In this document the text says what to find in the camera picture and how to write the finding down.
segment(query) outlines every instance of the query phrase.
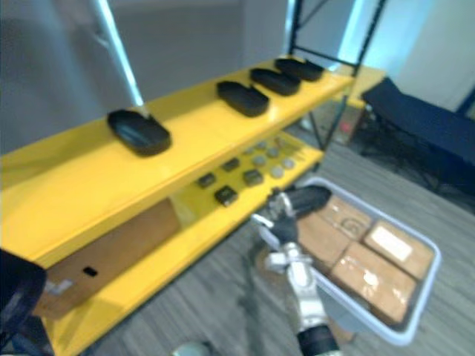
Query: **robotic arm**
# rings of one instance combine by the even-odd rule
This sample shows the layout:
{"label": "robotic arm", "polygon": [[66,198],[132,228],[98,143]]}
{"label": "robotic arm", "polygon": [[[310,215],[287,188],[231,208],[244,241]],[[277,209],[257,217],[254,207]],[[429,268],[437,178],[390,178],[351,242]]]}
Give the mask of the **robotic arm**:
{"label": "robotic arm", "polygon": [[278,239],[278,250],[267,257],[266,267],[287,277],[286,309],[304,356],[341,355],[318,296],[312,259],[298,245],[296,222],[296,217],[323,206],[330,195],[326,188],[316,186],[275,191],[269,198],[270,219],[252,215]]}

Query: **white label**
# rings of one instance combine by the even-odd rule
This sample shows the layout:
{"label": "white label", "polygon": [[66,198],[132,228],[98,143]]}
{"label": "white label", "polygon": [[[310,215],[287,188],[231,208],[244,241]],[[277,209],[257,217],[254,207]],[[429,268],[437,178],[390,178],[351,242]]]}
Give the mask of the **white label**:
{"label": "white label", "polygon": [[54,295],[61,295],[66,289],[73,285],[72,280],[63,280],[58,284],[54,284],[50,280],[46,281],[45,291]]}
{"label": "white label", "polygon": [[371,234],[371,238],[382,248],[403,262],[413,251],[412,247],[400,240],[396,235],[391,234],[382,226],[376,228],[376,230]]}

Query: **black hole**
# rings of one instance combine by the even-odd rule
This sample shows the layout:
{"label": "black hole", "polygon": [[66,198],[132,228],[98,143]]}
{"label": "black hole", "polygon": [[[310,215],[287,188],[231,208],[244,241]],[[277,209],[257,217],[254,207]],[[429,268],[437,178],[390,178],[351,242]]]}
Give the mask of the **black hole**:
{"label": "black hole", "polygon": [[92,267],[86,267],[82,271],[91,277],[95,277],[97,275],[97,271]]}

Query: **black object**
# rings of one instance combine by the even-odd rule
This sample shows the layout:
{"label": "black object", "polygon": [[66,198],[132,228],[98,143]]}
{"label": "black object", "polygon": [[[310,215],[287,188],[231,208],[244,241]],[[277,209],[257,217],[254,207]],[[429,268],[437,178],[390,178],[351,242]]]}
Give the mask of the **black object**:
{"label": "black object", "polygon": [[214,197],[224,206],[230,206],[238,198],[238,193],[229,185],[225,185],[214,193]]}
{"label": "black object", "polygon": [[270,231],[277,237],[282,246],[298,241],[298,227],[295,217],[288,217],[287,215],[280,217],[277,221],[274,221]]}
{"label": "black object", "polygon": [[232,171],[233,169],[236,169],[237,167],[239,167],[239,159],[237,158],[233,158],[231,160],[229,160],[228,162],[224,163],[221,168],[223,170],[225,170],[226,172],[230,172]]}
{"label": "black object", "polygon": [[378,155],[395,159],[395,168],[415,168],[435,193],[449,184],[475,196],[475,122],[402,93],[389,78],[362,97],[376,115],[376,127],[361,155],[377,148]]}
{"label": "black object", "polygon": [[246,88],[237,82],[217,83],[217,95],[229,106],[248,117],[264,113],[269,107],[269,98],[254,87]]}
{"label": "black object", "polygon": [[270,69],[252,69],[251,79],[284,96],[297,93],[300,87],[300,79]]}
{"label": "black object", "polygon": [[339,350],[330,328],[326,325],[299,332],[297,338],[304,356],[328,355]]}
{"label": "black object", "polygon": [[84,268],[82,269],[82,271],[83,271],[84,273],[86,273],[89,277],[95,277],[95,276],[97,276],[97,271],[96,271],[94,268],[90,267],[90,266],[84,267]]}
{"label": "black object", "polygon": [[475,85],[471,92],[463,99],[462,104],[457,108],[456,113],[462,116],[467,116],[468,111],[475,103]]}
{"label": "black object", "polygon": [[199,178],[197,182],[201,188],[206,188],[216,182],[216,176],[213,173],[208,173]]}
{"label": "black object", "polygon": [[28,317],[12,337],[16,352],[29,356],[54,356],[53,347],[40,317]]}
{"label": "black object", "polygon": [[243,173],[244,182],[252,187],[254,185],[259,185],[264,181],[264,177],[260,171],[257,169],[251,169]]}
{"label": "black object", "polygon": [[324,72],[323,67],[308,60],[300,62],[295,59],[276,59],[274,65],[282,73],[309,82],[320,79],[321,74]]}
{"label": "black object", "polygon": [[[20,334],[25,337],[31,334],[46,335],[44,331],[38,332],[38,329],[42,329],[41,321],[38,324],[39,319],[30,316],[45,287],[46,271],[4,250],[0,251],[0,271],[1,350],[9,340]],[[29,325],[35,326],[35,332],[30,330]],[[47,354],[41,351],[43,349],[51,350],[47,337],[32,342],[38,344],[38,355]]]}
{"label": "black object", "polygon": [[285,194],[297,217],[322,209],[332,196],[330,189],[320,185],[308,185],[303,188],[287,190]]}
{"label": "black object", "polygon": [[171,145],[170,133],[152,115],[146,118],[135,111],[118,110],[109,113],[107,122],[115,135],[140,156],[159,154]]}

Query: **wall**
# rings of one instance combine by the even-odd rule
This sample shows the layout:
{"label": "wall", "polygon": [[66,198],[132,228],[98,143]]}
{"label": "wall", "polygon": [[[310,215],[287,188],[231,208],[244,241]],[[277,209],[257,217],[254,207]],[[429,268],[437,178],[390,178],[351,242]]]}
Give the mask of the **wall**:
{"label": "wall", "polygon": [[[356,62],[378,0],[356,0],[339,56]],[[364,65],[386,70],[396,77],[425,23],[433,0],[387,0]]]}
{"label": "wall", "polygon": [[475,1],[435,0],[397,82],[409,94],[456,110],[475,85]]}
{"label": "wall", "polygon": [[[145,99],[242,65],[240,0],[110,0]],[[1,152],[130,105],[86,1],[1,3]]]}
{"label": "wall", "polygon": [[[245,65],[253,65],[283,54],[287,5],[292,5],[293,2],[294,0],[244,0]],[[304,1],[302,19],[307,17],[316,3],[313,0]],[[330,0],[299,32],[298,43],[336,56],[352,7],[353,0]],[[299,51],[295,54],[326,67],[333,63]]]}

